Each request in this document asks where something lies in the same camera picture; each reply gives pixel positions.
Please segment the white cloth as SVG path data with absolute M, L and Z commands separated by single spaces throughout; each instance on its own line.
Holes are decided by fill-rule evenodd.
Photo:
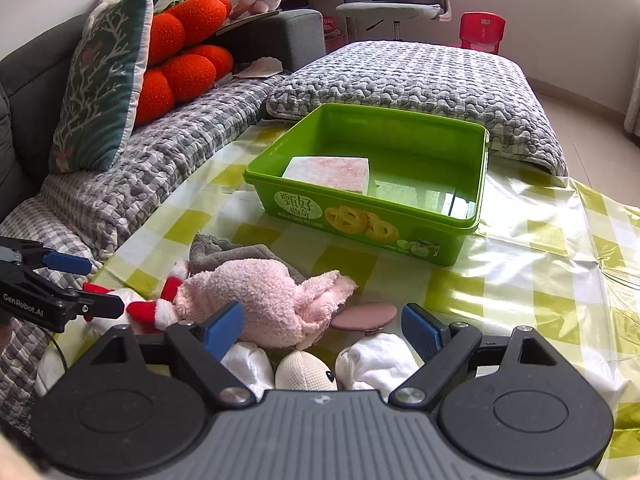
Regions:
M 234 344 L 221 364 L 260 399 L 277 389 L 267 353 L 252 342 Z M 379 333 L 363 337 L 343 349 L 329 366 L 337 382 L 336 390 L 376 390 L 383 399 L 419 369 L 408 344 L 394 335 Z

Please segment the brown round milk tea cushion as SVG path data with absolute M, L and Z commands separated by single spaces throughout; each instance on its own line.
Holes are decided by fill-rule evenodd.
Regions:
M 398 309 L 388 302 L 356 304 L 337 313 L 330 326 L 342 332 L 376 334 L 393 322 L 397 312 Z

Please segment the pink plush towel toy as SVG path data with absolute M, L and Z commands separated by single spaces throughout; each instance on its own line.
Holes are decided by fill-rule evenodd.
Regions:
M 303 350 L 322 337 L 357 288 L 337 270 L 297 283 L 278 260 L 232 260 L 187 278 L 174 306 L 179 318 L 199 323 L 236 301 L 244 311 L 242 341 Z

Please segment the grey small towel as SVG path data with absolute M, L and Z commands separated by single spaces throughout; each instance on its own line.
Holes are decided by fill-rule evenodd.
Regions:
M 306 280 L 306 276 L 278 257 L 264 244 L 240 245 L 213 234 L 196 233 L 189 252 L 189 269 L 191 274 L 202 271 L 213 271 L 227 261 L 244 259 L 277 260 L 288 269 L 288 274 L 296 284 Z

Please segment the pink white sponge block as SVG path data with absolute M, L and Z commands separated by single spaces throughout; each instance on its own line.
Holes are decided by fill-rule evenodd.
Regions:
M 369 159 L 344 156 L 294 156 L 283 179 L 324 188 L 366 194 L 369 187 Z

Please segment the beige bunny doll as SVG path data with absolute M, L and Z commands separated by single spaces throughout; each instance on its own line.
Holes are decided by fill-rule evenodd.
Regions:
M 278 365 L 274 384 L 280 390 L 333 391 L 337 382 L 332 370 L 311 353 L 293 351 Z

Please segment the grey patterned sofa cover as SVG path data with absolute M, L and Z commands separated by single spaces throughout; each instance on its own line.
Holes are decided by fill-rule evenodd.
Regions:
M 99 270 L 184 180 L 264 117 L 283 79 L 233 78 L 134 131 L 109 170 L 46 177 L 2 220 L 2 235 L 87 258 Z

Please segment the yellow checkered plastic tablecloth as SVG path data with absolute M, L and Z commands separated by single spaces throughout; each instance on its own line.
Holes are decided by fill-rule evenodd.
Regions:
M 639 213 L 572 179 L 493 159 L 480 224 L 449 268 L 266 214 L 243 180 L 284 133 L 262 122 L 183 182 L 115 252 L 96 282 L 155 296 L 197 232 L 265 244 L 306 275 L 337 270 L 363 301 L 415 302 L 447 322 L 493 335 L 529 325 L 596 388 L 614 414 L 600 465 L 609 479 L 639 473 Z

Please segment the green tree pattern pillow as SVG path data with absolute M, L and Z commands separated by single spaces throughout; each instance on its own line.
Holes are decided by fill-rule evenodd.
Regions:
M 106 171 L 134 128 L 148 66 L 153 0 L 101 0 L 70 63 L 49 157 L 52 174 Z

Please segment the green plastic bin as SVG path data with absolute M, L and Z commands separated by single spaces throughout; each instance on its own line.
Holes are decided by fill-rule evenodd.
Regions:
M 457 261 L 480 222 L 489 133 L 410 110 L 326 103 L 247 165 L 267 214 L 439 266 Z M 296 157 L 359 157 L 353 193 L 285 177 Z

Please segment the grey sofa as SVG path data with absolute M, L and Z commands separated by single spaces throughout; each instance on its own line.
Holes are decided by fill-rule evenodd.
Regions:
M 1 60 L 1 215 L 35 196 L 48 157 L 70 61 L 87 17 L 58 24 Z M 207 40 L 230 51 L 235 64 L 271 56 L 294 72 L 326 54 L 320 12 L 298 9 L 258 18 Z

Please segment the orange carrot plush pillow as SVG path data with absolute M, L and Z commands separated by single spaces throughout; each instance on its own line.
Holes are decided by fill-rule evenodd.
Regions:
M 231 10 L 230 0 L 186 0 L 154 15 L 137 127 L 195 100 L 232 73 L 232 54 L 208 42 Z

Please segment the grey quilted ottoman cushion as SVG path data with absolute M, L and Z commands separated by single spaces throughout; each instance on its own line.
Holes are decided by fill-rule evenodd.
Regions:
M 348 44 L 296 70 L 266 101 L 268 113 L 304 118 L 323 103 L 412 110 L 474 122 L 489 149 L 565 177 L 561 144 L 518 64 L 439 44 L 369 40 Z

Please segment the white paper on sofa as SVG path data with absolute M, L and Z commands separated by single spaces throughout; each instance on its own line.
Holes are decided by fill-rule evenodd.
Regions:
M 264 79 L 283 72 L 283 65 L 272 56 L 264 56 L 258 60 L 251 62 L 247 68 L 235 74 L 240 79 Z

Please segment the red plastic child chair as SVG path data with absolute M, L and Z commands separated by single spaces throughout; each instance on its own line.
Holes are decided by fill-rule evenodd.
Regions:
M 498 54 L 506 20 L 490 12 L 464 12 L 460 18 L 459 38 L 462 49 Z

